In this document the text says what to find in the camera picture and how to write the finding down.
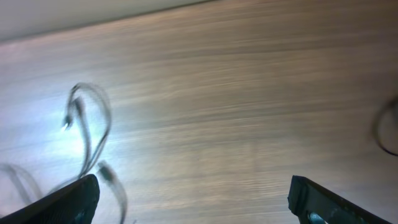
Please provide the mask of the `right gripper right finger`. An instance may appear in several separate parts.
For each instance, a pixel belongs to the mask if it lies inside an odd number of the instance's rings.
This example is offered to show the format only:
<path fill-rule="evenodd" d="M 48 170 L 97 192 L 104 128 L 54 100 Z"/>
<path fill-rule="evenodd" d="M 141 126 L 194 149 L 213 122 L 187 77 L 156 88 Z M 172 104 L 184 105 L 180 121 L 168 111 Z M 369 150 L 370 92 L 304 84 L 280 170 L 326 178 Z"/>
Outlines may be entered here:
<path fill-rule="evenodd" d="M 298 175 L 292 177 L 288 203 L 289 210 L 301 224 L 388 223 L 314 181 Z"/>

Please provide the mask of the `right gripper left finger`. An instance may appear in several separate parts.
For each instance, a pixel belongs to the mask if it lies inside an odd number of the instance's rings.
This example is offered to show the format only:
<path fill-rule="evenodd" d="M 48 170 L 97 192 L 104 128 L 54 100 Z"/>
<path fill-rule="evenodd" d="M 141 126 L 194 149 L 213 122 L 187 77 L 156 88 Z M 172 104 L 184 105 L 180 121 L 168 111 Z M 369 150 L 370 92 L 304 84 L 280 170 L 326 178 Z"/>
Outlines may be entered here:
<path fill-rule="evenodd" d="M 99 199 L 98 179 L 89 174 L 1 218 L 1 224 L 90 224 Z"/>

